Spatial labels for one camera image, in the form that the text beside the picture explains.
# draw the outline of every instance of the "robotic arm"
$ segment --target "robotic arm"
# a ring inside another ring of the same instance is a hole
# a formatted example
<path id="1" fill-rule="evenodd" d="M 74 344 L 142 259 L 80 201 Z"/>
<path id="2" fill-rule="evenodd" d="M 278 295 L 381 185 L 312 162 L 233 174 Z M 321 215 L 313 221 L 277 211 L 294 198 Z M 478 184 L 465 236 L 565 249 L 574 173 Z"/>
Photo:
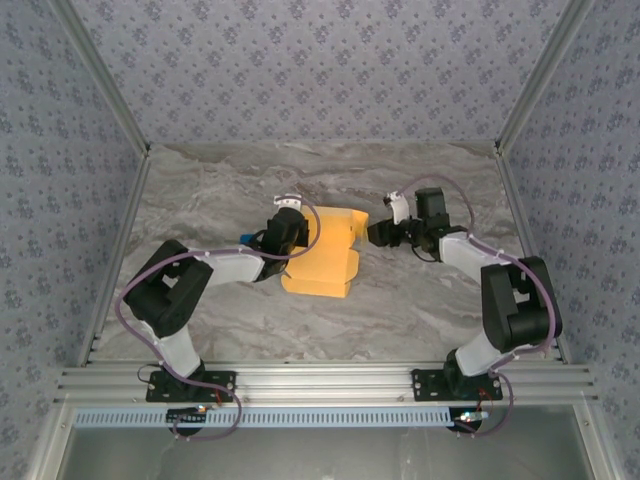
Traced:
<path id="1" fill-rule="evenodd" d="M 379 247 L 409 243 L 480 284 L 483 331 L 450 352 L 444 365 L 449 390 L 464 399 L 475 392 L 475 377 L 486 374 L 516 348 L 542 343 L 549 333 L 549 315 L 540 292 L 518 267 L 473 245 L 465 228 L 451 226 L 442 189 L 417 190 L 415 200 L 417 218 L 412 218 L 406 198 L 396 192 L 389 194 L 385 204 L 392 209 L 393 218 L 371 225 L 369 240 Z M 538 257 L 520 262 L 550 294 L 556 314 L 556 338 L 562 332 L 562 321 L 545 263 Z M 515 292 L 524 299 L 518 301 Z"/>
<path id="2" fill-rule="evenodd" d="M 287 260 L 265 259 L 250 252 L 286 256 L 297 246 L 307 246 L 309 226 L 300 212 L 301 202 L 287 196 L 275 203 L 278 212 L 267 222 L 267 228 L 253 235 L 247 245 L 238 246 L 236 252 L 192 257 L 167 265 L 124 297 L 164 361 L 181 376 L 201 380 L 204 373 L 204 364 L 193 347 L 187 327 L 204 288 L 230 282 L 259 282 L 282 272 L 287 265 Z M 177 240 L 168 240 L 136 277 L 159 262 L 188 251 Z M 176 382 L 185 390 L 194 390 Z"/>

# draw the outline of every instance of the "cable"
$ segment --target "cable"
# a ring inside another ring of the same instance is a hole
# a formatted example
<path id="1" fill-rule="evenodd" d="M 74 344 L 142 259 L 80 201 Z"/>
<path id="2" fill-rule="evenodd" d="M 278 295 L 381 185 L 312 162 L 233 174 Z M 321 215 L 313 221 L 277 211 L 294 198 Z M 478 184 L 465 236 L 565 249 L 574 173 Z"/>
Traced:
<path id="1" fill-rule="evenodd" d="M 145 363 L 144 365 L 141 365 L 136 372 L 136 377 L 138 377 L 138 380 L 140 380 L 142 383 L 149 384 L 151 383 L 149 380 L 143 380 L 142 378 L 140 378 L 140 372 L 142 372 L 142 369 L 145 367 L 159 367 L 159 365 L 157 363 Z"/>
<path id="2" fill-rule="evenodd" d="M 476 412 L 480 411 L 480 407 L 482 406 L 482 397 L 485 396 L 491 402 L 491 410 L 489 410 L 489 416 L 491 416 L 491 414 L 493 413 L 493 397 L 484 388 L 479 388 L 478 393 L 480 394 L 480 401 L 478 402 Z"/>
<path id="3" fill-rule="evenodd" d="M 444 180 L 460 194 L 460 196 L 462 197 L 462 200 L 464 201 L 464 204 L 467 207 L 467 210 L 469 211 L 469 227 L 467 228 L 467 239 L 469 240 L 469 243 L 475 246 L 476 248 L 478 248 L 480 251 L 487 253 L 489 255 L 495 256 L 497 258 L 500 258 L 502 260 L 506 260 L 507 262 L 515 265 L 520 270 L 522 270 L 525 273 L 525 275 L 531 279 L 533 284 L 536 286 L 538 292 L 540 292 L 540 295 L 542 296 L 542 300 L 544 301 L 544 305 L 549 315 L 549 331 L 547 333 L 547 337 L 545 338 L 544 342 L 540 343 L 535 347 L 523 347 L 523 348 L 515 349 L 509 355 L 505 356 L 504 358 L 498 360 L 493 365 L 491 365 L 487 371 L 490 378 L 502 379 L 509 391 L 509 405 L 507 407 L 507 413 L 502 418 L 502 420 L 500 420 L 500 422 L 498 422 L 490 430 L 486 432 L 481 432 L 481 433 L 476 433 L 473 431 L 473 429 L 469 428 L 469 426 L 464 425 L 460 422 L 455 422 L 455 423 L 460 423 L 460 426 L 464 427 L 466 430 L 469 430 L 474 436 L 484 437 L 500 430 L 509 420 L 509 417 L 511 416 L 511 411 L 513 409 L 514 397 L 513 397 L 513 388 L 511 386 L 511 382 L 509 382 L 509 379 L 504 374 L 498 372 L 497 369 L 504 367 L 506 364 L 508 364 L 512 360 L 515 360 L 518 357 L 518 355 L 522 353 L 536 353 L 536 352 L 540 352 L 542 350 L 548 349 L 551 346 L 551 342 L 553 341 L 553 337 L 556 331 L 556 312 L 553 306 L 553 301 L 551 300 L 551 295 L 549 294 L 549 292 L 547 292 L 547 289 L 545 288 L 545 286 L 542 284 L 538 276 L 531 271 L 531 269 L 529 269 L 525 264 L 523 264 L 517 258 L 504 253 L 502 250 L 496 250 L 495 248 L 490 247 L 489 245 L 487 245 L 484 242 L 481 242 L 474 236 L 473 232 L 475 229 L 475 222 L 476 222 L 475 212 L 473 211 L 473 207 L 466 193 L 464 192 L 462 187 L 458 185 L 458 183 L 455 180 L 445 175 L 440 175 L 438 173 L 423 175 L 421 177 L 418 177 L 412 180 L 407 185 L 405 185 L 400 190 L 398 190 L 398 195 L 404 194 L 404 192 L 414 187 L 416 184 L 429 179 Z"/>
<path id="4" fill-rule="evenodd" d="M 424 257 L 421 257 L 418 252 L 416 251 L 416 246 L 415 245 L 411 245 L 411 251 L 413 252 L 413 254 L 418 257 L 420 260 L 422 260 L 425 263 L 436 263 L 435 260 L 428 260 Z"/>
<path id="5" fill-rule="evenodd" d="M 118 297 L 116 298 L 116 301 L 115 301 L 115 304 L 114 304 L 114 311 L 115 311 L 116 317 L 118 318 L 118 321 L 124 327 L 125 330 L 127 330 L 130 334 L 132 334 L 134 337 L 136 337 L 138 340 L 140 340 L 142 343 L 144 343 L 153 352 L 153 354 L 159 360 L 160 366 L 164 367 L 164 369 L 167 372 L 169 372 L 174 378 L 176 378 L 177 380 L 181 381 L 182 383 L 186 383 L 187 385 L 193 385 L 194 387 L 210 388 L 210 389 L 213 389 L 213 390 L 215 390 L 217 392 L 226 393 L 227 395 L 229 395 L 231 397 L 231 399 L 236 403 L 236 405 L 238 405 L 238 414 L 236 415 L 236 418 L 235 418 L 233 424 L 228 429 L 226 429 L 225 431 L 223 431 L 223 432 L 221 432 L 219 434 L 215 434 L 215 435 L 203 435 L 203 436 L 197 436 L 197 437 L 185 437 L 183 435 L 178 434 L 177 433 L 177 428 L 174 428 L 173 429 L 173 433 L 175 434 L 176 439 L 190 441 L 190 442 L 204 442 L 204 441 L 209 441 L 209 440 L 219 440 L 219 439 L 228 437 L 229 435 L 231 435 L 233 432 L 235 432 L 238 429 L 238 425 L 240 424 L 240 420 L 242 419 L 242 402 L 240 401 L 240 398 L 232 390 L 230 390 L 230 389 L 228 389 L 226 387 L 223 387 L 221 385 L 216 385 L 215 383 L 206 383 L 206 382 L 200 382 L 198 380 L 191 380 L 189 378 L 186 378 L 186 377 L 180 375 L 178 372 L 176 372 L 173 369 L 173 367 L 171 367 L 171 365 L 167 364 L 164 361 L 162 353 L 153 344 L 153 342 L 148 340 L 144 335 L 142 335 L 140 332 L 138 332 L 135 328 L 133 328 L 125 320 L 124 315 L 122 314 L 122 302 L 124 300 L 124 297 L 126 297 L 127 294 L 131 290 L 133 290 L 136 286 L 138 286 L 141 282 L 143 282 L 152 273 L 157 272 L 158 270 L 164 268 L 167 265 L 171 265 L 174 262 L 179 262 L 179 261 L 184 260 L 186 258 L 208 257 L 208 256 L 212 256 L 212 255 L 214 255 L 214 256 L 215 255 L 237 255 L 238 253 L 241 253 L 243 255 L 252 255 L 254 257 L 263 257 L 263 258 L 269 258 L 269 259 L 272 259 L 272 260 L 290 260 L 292 258 L 297 258 L 297 257 L 300 257 L 301 255 L 304 255 L 309 250 L 311 250 L 316 245 L 316 243 L 318 243 L 318 240 L 320 238 L 320 231 L 321 231 L 320 215 L 318 215 L 318 212 L 313 207 L 313 205 L 311 205 L 309 202 L 307 202 L 306 200 L 304 200 L 304 199 L 302 199 L 302 198 L 300 198 L 298 196 L 295 196 L 295 195 L 283 195 L 283 196 L 280 196 L 280 197 L 276 198 L 276 201 L 277 200 L 299 200 L 303 205 L 305 205 L 306 207 L 309 208 L 309 210 L 311 210 L 311 213 L 313 214 L 313 217 L 314 217 L 314 219 L 316 221 L 316 236 L 311 241 L 311 243 L 309 244 L 308 247 L 300 250 L 297 253 L 293 253 L 293 254 L 290 254 L 290 255 L 272 255 L 270 253 L 259 252 L 259 251 L 256 251 L 256 250 L 242 249 L 242 248 L 223 248 L 223 249 L 210 250 L 210 251 L 193 250 L 193 251 L 190 251 L 190 252 L 181 253 L 179 255 L 174 255 L 173 257 L 169 257 L 169 258 L 167 258 L 165 260 L 162 260 L 161 262 L 156 263 L 154 266 L 152 266 L 149 269 L 147 269 L 144 272 L 142 272 L 136 278 L 131 280 L 127 284 L 127 286 L 122 289 L 122 291 L 120 292 L 120 295 L 118 295 Z"/>

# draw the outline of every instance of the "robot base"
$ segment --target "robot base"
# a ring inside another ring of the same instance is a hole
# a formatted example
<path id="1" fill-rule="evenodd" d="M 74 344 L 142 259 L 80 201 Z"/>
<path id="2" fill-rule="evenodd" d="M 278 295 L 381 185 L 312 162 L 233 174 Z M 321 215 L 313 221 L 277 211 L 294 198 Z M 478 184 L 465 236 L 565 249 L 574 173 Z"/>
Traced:
<path id="1" fill-rule="evenodd" d="M 202 370 L 197 376 L 189 378 L 199 382 L 213 383 L 235 391 L 236 372 Z M 216 393 L 211 388 L 200 388 L 186 385 L 176 380 L 169 372 L 159 370 L 153 372 L 149 378 L 147 388 L 147 402 L 149 403 L 231 403 L 231 396 L 223 392 Z"/>
<path id="2" fill-rule="evenodd" d="M 486 400 L 481 390 L 493 400 L 502 400 L 500 381 L 489 375 L 465 377 L 455 358 L 455 350 L 447 355 L 442 370 L 413 370 L 411 372 L 413 398 L 416 402 L 442 402 L 450 400 Z"/>

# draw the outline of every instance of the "aluminum frame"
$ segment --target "aluminum frame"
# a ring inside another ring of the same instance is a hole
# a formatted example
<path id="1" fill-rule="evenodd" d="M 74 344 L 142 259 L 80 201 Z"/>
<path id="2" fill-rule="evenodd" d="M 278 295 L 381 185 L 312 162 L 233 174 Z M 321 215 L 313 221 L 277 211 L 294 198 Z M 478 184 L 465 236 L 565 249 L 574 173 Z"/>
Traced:
<path id="1" fill-rule="evenodd" d="M 537 251 L 513 175 L 507 161 L 497 164 L 525 254 Z M 148 407 L 146 386 L 136 372 L 141 361 L 92 361 L 90 354 L 100 339 L 111 305 L 124 247 L 135 220 L 150 161 L 145 156 L 138 169 L 112 260 L 92 316 L 79 368 L 63 370 L 55 393 L 55 408 L 33 457 L 29 480 L 53 480 L 60 471 L 66 444 L 78 409 L 83 407 Z M 238 372 L 237 392 L 247 406 L 257 407 L 399 407 L 425 405 L 413 400 L 410 372 L 414 368 L 437 369 L 439 362 L 214 362 L 208 369 Z M 558 341 L 550 358 L 527 357 L 504 367 L 511 380 L 517 405 L 573 405 L 583 443 L 597 479 L 624 478 L 612 447 L 611 436 L 598 405 L 598 391 L 588 366 L 570 364 L 569 350 Z M 504 405 L 506 400 L 496 402 Z M 468 406 L 473 402 L 433 402 L 433 406 Z"/>
<path id="2" fill-rule="evenodd" d="M 593 4 L 594 0 L 569 0 L 562 11 L 544 50 L 538 57 L 536 65 L 502 127 L 498 137 L 500 153 L 507 154 L 513 146 Z"/>
<path id="3" fill-rule="evenodd" d="M 107 105 L 113 111 L 131 145 L 139 154 L 144 154 L 147 151 L 147 142 L 144 139 L 142 130 L 118 89 L 107 65 L 98 53 L 98 49 L 94 45 L 87 28 L 82 23 L 77 10 L 70 0 L 49 0 L 49 5 L 58 20 L 60 20 L 69 40 L 76 48 L 93 81 L 102 92 Z"/>

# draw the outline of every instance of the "patterned wallpaper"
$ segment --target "patterned wallpaper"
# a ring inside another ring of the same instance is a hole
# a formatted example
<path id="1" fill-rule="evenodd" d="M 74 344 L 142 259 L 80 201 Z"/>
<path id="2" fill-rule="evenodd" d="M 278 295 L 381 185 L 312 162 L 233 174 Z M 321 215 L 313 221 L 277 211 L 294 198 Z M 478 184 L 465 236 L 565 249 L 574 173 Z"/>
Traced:
<path id="1" fill-rule="evenodd" d="M 0 478 L 24 476 L 137 155 L 45 0 L 0 2 Z"/>
<path id="2" fill-rule="evenodd" d="M 566 0 L 74 0 L 150 142 L 493 139 Z"/>
<path id="3" fill-rule="evenodd" d="M 510 153 L 578 362 L 640 478 L 640 3 L 596 0 Z"/>

